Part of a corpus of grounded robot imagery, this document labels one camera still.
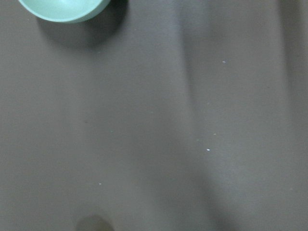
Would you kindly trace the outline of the mint green bowl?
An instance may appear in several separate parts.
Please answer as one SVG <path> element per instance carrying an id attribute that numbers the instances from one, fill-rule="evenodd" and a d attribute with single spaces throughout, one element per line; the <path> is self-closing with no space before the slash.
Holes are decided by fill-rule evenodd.
<path id="1" fill-rule="evenodd" d="M 56 23 L 79 23 L 101 13 L 110 0 L 21 0 L 34 16 Z"/>

